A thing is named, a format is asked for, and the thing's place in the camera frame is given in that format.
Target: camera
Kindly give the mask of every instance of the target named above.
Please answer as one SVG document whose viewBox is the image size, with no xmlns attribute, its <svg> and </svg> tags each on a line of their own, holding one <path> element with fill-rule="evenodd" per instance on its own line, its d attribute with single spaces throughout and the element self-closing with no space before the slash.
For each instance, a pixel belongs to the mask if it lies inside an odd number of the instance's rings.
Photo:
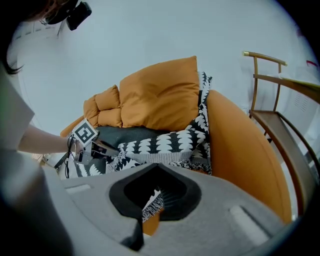
<svg viewBox="0 0 320 256">
<path fill-rule="evenodd" d="M 87 2 L 80 2 L 76 7 L 78 0 L 69 0 L 59 8 L 59 11 L 52 16 L 47 17 L 46 23 L 49 25 L 57 24 L 66 19 L 70 30 L 76 30 L 78 26 L 91 15 L 92 10 Z"/>
</svg>

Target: wall outlet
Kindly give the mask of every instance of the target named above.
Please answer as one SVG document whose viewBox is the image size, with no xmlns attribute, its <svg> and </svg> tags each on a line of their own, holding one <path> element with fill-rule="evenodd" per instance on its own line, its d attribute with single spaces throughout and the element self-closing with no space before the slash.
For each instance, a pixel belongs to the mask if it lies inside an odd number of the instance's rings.
<svg viewBox="0 0 320 256">
<path fill-rule="evenodd" d="M 246 115 L 249 115 L 249 110 L 250 110 L 249 106 L 243 105 L 243 106 L 240 107 L 240 109 L 241 109 Z"/>
</svg>

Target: orange pillow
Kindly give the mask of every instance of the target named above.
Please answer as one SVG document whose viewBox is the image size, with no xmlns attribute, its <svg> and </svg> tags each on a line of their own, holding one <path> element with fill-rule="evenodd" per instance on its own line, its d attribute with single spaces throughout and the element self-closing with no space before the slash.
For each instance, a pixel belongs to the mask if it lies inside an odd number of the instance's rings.
<svg viewBox="0 0 320 256">
<path fill-rule="evenodd" d="M 98 114 L 99 109 L 95 100 L 96 95 L 93 95 L 90 99 L 85 100 L 83 103 L 83 116 L 87 118 L 89 123 L 94 127 L 98 126 Z"/>
<path fill-rule="evenodd" d="M 95 102 L 100 111 L 120 107 L 119 90 L 116 85 L 95 96 Z"/>
<path fill-rule="evenodd" d="M 148 66 L 120 82 L 123 127 L 181 131 L 198 115 L 197 57 Z"/>
<path fill-rule="evenodd" d="M 98 115 L 99 126 L 122 127 L 121 108 L 102 110 Z"/>
</svg>

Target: sofa armrest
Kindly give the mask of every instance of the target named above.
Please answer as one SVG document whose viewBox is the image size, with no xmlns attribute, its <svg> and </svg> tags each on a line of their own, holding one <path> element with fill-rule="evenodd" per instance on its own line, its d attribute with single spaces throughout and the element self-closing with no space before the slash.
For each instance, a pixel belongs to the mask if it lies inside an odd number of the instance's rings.
<svg viewBox="0 0 320 256">
<path fill-rule="evenodd" d="M 287 182 L 266 137 L 243 111 L 211 90 L 207 98 L 212 175 L 246 191 L 285 223 L 292 220 Z"/>
<path fill-rule="evenodd" d="M 77 120 L 69 124 L 62 132 L 60 132 L 61 137 L 67 137 L 69 133 L 84 119 L 84 116 L 79 117 Z"/>
</svg>

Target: wooden chair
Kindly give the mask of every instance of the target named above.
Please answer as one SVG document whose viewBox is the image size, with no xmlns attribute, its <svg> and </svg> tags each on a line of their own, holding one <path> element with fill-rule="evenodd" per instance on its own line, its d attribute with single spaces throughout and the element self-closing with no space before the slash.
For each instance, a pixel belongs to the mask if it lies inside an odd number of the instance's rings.
<svg viewBox="0 0 320 256">
<path fill-rule="evenodd" d="M 265 130 L 264 134 L 266 135 L 268 133 L 268 135 L 278 148 L 283 160 L 288 167 L 293 181 L 297 198 L 298 215 L 302 215 L 307 209 L 308 203 L 313 196 L 316 186 L 318 186 L 319 184 L 311 173 L 309 164 L 306 162 L 304 155 L 300 151 L 297 142 L 290 134 L 290 131 L 287 129 L 285 123 L 296 133 L 296 135 L 300 138 L 300 140 L 307 148 L 312 160 L 314 161 L 318 174 L 320 173 L 320 164 L 315 152 L 307 143 L 303 135 L 288 119 L 286 119 L 281 113 L 276 111 L 276 109 L 278 105 L 281 86 L 288 87 L 301 94 L 304 94 L 318 104 L 320 104 L 320 86 L 312 86 L 310 84 L 293 82 L 273 76 L 258 74 L 258 59 L 264 59 L 277 63 L 279 73 L 281 73 L 282 71 L 282 65 L 287 66 L 287 63 L 283 60 L 255 52 L 244 51 L 243 55 L 253 57 L 254 63 L 254 91 L 252 105 L 249 111 L 249 117 L 253 117 L 263 127 L 263 129 Z M 277 84 L 277 93 L 272 111 L 255 110 L 259 79 Z"/>
</svg>

